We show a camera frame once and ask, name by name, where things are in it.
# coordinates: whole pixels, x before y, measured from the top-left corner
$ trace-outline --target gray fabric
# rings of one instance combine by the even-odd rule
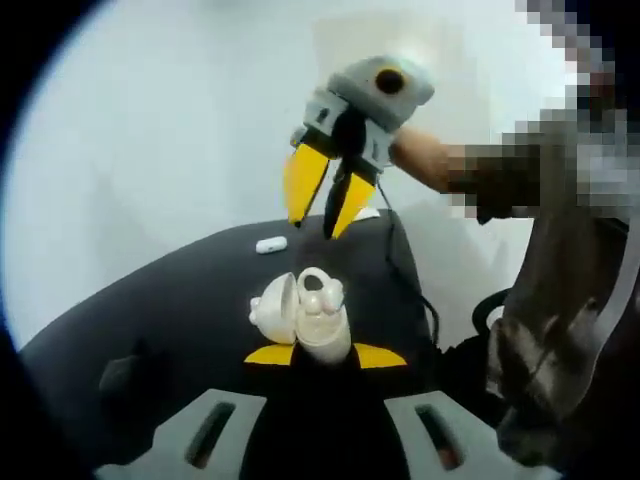
[[[526,464],[566,463],[587,438],[567,431],[566,419],[585,395],[590,330],[623,253],[600,223],[633,215],[640,192],[636,151],[628,145],[635,137],[621,131],[619,113],[543,112],[505,145],[469,149],[477,163],[452,185],[472,196],[481,223],[509,217],[522,210],[517,206],[536,218],[503,317],[491,330],[487,379],[488,389],[513,405],[498,429],[501,447]]]

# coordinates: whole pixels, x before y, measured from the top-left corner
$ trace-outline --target white earbud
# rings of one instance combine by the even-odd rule
[[[322,309],[329,314],[336,313],[344,303],[344,287],[340,280],[331,279],[322,288]]]
[[[322,313],[322,298],[319,292],[309,292],[302,297],[302,307],[309,315]]]
[[[258,308],[258,305],[260,305],[260,297],[253,297],[250,300],[249,305],[251,306],[249,321],[255,325],[257,321],[256,309]]]

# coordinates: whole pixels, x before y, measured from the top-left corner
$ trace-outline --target sleeve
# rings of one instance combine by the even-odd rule
[[[530,213],[540,203],[540,140],[539,133],[516,133],[504,135],[502,145],[465,147],[450,191],[466,196],[481,224]]]

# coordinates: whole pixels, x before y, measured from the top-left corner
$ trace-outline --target black table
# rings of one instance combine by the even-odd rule
[[[344,283],[353,340],[389,348],[409,364],[407,377],[372,373],[377,391],[385,398],[425,391],[433,354],[425,312],[385,261],[390,213],[381,213],[332,241],[322,236],[321,217],[310,217],[300,230],[274,221],[216,233],[75,306],[29,342],[21,357],[86,464],[126,463],[149,447],[157,425],[209,388],[269,396],[269,385],[277,382],[264,374],[257,381],[243,363],[269,344],[248,321],[249,299],[277,275],[316,266]],[[392,257],[418,286],[406,235],[395,220]],[[255,253],[258,240],[278,235],[287,237],[287,250]],[[100,379],[110,361],[134,351],[152,365],[140,380],[147,396],[143,406],[132,407],[135,414],[116,422],[105,413]]]

